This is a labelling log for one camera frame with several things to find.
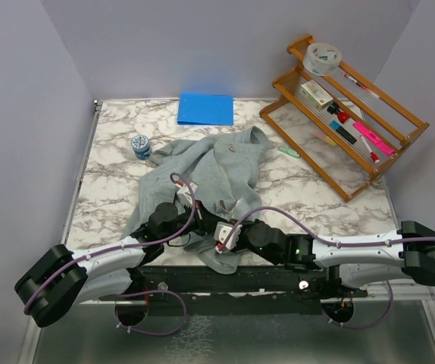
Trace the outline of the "red pen on top shelf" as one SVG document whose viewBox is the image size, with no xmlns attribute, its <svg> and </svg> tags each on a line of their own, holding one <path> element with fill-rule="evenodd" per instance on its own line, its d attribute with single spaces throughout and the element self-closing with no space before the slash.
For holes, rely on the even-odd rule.
<svg viewBox="0 0 435 364">
<path fill-rule="evenodd" d="M 380 98 L 380 96 L 378 94 L 376 94 L 372 89 L 368 88 L 366 85 L 364 85 L 360 81 L 356 80 L 352 75 L 346 73 L 345 71 L 343 71 L 341 74 L 344 78 L 346 78 L 350 82 L 354 83 L 357 87 L 363 89 L 368 94 L 372 95 L 375 99 Z"/>
</svg>

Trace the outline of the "red white marker pen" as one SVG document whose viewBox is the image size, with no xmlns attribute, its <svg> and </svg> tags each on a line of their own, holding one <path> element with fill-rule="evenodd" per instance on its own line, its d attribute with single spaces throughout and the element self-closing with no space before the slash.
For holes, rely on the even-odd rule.
<svg viewBox="0 0 435 364">
<path fill-rule="evenodd" d="M 368 151 L 371 160 L 375 163 L 375 164 L 379 164 L 380 163 L 380 159 L 377 156 L 377 154 L 372 150 L 371 146 L 369 145 L 368 141 L 366 140 L 366 138 L 364 136 L 360 136 L 361 141 L 363 142 L 363 144 L 365 145 L 366 150 Z"/>
</svg>

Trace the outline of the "mint green eraser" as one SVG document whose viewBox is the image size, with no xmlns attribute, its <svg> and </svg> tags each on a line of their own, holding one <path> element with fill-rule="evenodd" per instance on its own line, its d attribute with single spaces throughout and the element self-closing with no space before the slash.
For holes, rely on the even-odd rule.
<svg viewBox="0 0 435 364">
<path fill-rule="evenodd" d="M 280 146 L 278 148 L 278 150 L 282 153 L 285 153 L 289 156 L 292 156 L 293 158 L 300 158 L 300 154 L 296 150 L 294 150 L 293 148 L 286 147 L 286 146 Z"/>
</svg>

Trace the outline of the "yellow highlighter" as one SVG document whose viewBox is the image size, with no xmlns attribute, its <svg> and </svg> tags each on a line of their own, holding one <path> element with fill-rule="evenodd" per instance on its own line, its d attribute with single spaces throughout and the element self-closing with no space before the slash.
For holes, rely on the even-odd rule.
<svg viewBox="0 0 435 364">
<path fill-rule="evenodd" d="M 325 137 L 325 141 L 330 144 L 331 146 L 335 146 L 336 143 L 334 142 L 334 140 L 332 140 L 331 138 L 329 138 L 328 136 Z"/>
</svg>

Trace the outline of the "blue paper sheet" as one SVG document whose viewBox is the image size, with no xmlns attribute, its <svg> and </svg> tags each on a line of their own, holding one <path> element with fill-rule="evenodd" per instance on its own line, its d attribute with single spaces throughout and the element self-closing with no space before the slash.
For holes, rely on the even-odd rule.
<svg viewBox="0 0 435 364">
<path fill-rule="evenodd" d="M 233 125 L 233 98 L 181 93 L 177 112 L 179 125 Z"/>
</svg>

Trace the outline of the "wooden two-tier rack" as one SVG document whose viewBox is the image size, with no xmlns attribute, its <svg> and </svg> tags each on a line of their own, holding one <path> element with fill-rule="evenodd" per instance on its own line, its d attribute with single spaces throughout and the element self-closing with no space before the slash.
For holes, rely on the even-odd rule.
<svg viewBox="0 0 435 364">
<path fill-rule="evenodd" d="M 332 189 L 349 202 L 378 181 L 429 127 L 341 61 L 321 75 L 305 66 L 311 35 L 292 41 L 296 64 L 272 86 L 276 101 L 260 115 Z"/>
</svg>

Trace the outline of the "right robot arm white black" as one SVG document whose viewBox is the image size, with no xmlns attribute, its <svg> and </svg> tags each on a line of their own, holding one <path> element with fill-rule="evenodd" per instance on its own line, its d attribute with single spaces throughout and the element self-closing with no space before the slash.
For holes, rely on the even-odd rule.
<svg viewBox="0 0 435 364">
<path fill-rule="evenodd" d="M 404 221 L 398 230 L 356 237 L 285 234 L 263 221 L 243 226 L 236 251 L 249 250 L 292 271 L 328 271 L 324 290 L 339 297 L 377 281 L 412 279 L 435 287 L 435 231 Z"/>
</svg>

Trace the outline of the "blue patterned round container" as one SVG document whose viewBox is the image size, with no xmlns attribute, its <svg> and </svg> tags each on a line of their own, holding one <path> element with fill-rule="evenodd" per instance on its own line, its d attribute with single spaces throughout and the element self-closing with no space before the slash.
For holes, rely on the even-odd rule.
<svg viewBox="0 0 435 364">
<path fill-rule="evenodd" d="M 137 135 L 131 140 L 131 147 L 135 156 L 140 160 L 145 160 L 152 154 L 150 139 L 145 135 Z"/>
</svg>

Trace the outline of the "clear tape roll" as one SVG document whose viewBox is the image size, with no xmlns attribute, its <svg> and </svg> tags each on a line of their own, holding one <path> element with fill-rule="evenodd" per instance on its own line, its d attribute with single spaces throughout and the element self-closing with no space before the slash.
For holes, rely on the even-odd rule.
<svg viewBox="0 0 435 364">
<path fill-rule="evenodd" d="M 326 43 L 315 42 L 308 46 L 304 57 L 304 68 L 318 76 L 332 76 L 340 66 L 343 55 L 339 49 Z"/>
</svg>

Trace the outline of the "aluminium frame rail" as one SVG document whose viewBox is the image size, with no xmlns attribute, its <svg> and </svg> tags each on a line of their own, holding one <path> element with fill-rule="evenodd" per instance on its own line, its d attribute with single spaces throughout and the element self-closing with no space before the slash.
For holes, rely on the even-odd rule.
<svg viewBox="0 0 435 364">
<path fill-rule="evenodd" d="M 319 315 L 149 313 L 136 333 L 117 326 L 115 309 L 143 303 L 94 300 L 47 328 L 30 324 L 22 363 L 435 363 L 434 294 L 397 281 L 372 284 L 354 306 L 351 328 Z"/>
</svg>

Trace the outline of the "blue black highlighter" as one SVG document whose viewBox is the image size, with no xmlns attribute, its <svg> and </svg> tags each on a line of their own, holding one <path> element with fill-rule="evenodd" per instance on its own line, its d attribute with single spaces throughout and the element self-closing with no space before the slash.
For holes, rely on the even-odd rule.
<svg viewBox="0 0 435 364">
<path fill-rule="evenodd" d="M 337 121 L 331 121 L 330 126 L 350 144 L 354 145 L 357 142 L 357 139 L 354 138 L 354 136 L 350 134 L 344 127 L 342 127 Z"/>
</svg>

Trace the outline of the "grey zip-up jacket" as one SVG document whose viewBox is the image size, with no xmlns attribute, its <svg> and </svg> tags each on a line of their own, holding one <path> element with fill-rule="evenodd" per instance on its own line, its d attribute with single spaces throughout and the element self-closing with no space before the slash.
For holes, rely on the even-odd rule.
<svg viewBox="0 0 435 364">
<path fill-rule="evenodd" d="M 250 127 L 200 140 L 174 140 L 153 152 L 150 159 L 157 168 L 139 179 L 137 205 L 122 237 L 146 223 L 158 204 L 175 200 L 173 172 L 196 184 L 196 199 L 214 215 L 238 219 L 260 207 L 258 167 L 271 147 L 260 128 Z"/>
</svg>

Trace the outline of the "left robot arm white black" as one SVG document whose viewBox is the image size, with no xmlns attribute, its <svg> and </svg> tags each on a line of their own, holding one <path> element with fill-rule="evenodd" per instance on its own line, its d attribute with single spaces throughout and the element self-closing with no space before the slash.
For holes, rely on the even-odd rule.
<svg viewBox="0 0 435 364">
<path fill-rule="evenodd" d="M 63 244 L 51 247 L 17 281 L 14 290 L 24 304 L 24 314 L 44 328 L 86 298 L 119 293 L 128 300 L 138 297 L 142 280 L 129 271 L 160 256 L 170 240 L 188 234 L 209 235 L 222 245 L 232 227 L 200 202 L 183 212 L 173 203 L 163 202 L 146 223 L 117 243 L 80 250 L 69 250 Z"/>
</svg>

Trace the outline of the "pink highlighter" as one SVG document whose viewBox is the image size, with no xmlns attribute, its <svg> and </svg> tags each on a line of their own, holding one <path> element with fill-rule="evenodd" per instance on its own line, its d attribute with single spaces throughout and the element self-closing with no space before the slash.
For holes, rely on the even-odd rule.
<svg viewBox="0 0 435 364">
<path fill-rule="evenodd" d="M 366 128 L 362 123 L 356 121 L 353 124 L 353 127 L 366 139 L 368 139 L 370 142 L 372 142 L 382 153 L 384 153 L 387 156 L 391 156 L 395 153 L 395 150 L 385 144 L 385 142 L 374 132 L 370 131 L 368 128 Z"/>
</svg>

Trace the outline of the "white green small box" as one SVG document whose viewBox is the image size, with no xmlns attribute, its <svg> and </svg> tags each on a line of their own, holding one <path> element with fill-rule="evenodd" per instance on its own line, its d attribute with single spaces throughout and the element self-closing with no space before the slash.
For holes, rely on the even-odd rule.
<svg viewBox="0 0 435 364">
<path fill-rule="evenodd" d="M 315 80 L 302 83 L 299 91 L 317 111 L 327 108 L 333 102 L 333 97 Z"/>
</svg>

